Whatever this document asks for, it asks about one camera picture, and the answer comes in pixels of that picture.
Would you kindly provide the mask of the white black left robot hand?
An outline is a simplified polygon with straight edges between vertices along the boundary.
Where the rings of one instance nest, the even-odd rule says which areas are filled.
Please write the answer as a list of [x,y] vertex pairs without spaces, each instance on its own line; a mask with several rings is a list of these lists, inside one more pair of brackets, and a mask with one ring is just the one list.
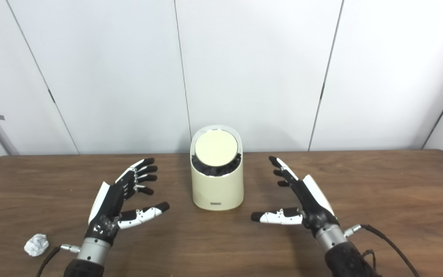
[[169,203],[163,202],[141,209],[122,210],[124,202],[135,194],[154,194],[153,189],[143,185],[144,182],[158,179],[154,175],[158,170],[154,162],[155,158],[139,160],[130,165],[112,185],[105,181],[102,183],[88,217],[86,239],[113,246],[120,230],[139,226],[170,209]]

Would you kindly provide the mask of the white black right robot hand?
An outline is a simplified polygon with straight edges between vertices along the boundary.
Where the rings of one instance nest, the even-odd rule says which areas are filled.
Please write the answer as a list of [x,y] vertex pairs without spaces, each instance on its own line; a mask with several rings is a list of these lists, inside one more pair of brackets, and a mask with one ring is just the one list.
[[339,221],[327,198],[310,175],[300,179],[280,158],[269,156],[269,161],[276,167],[274,175],[283,178],[279,187],[289,187],[296,195],[301,208],[290,207],[269,212],[253,212],[251,220],[264,224],[300,225],[316,235],[326,225],[338,225]]

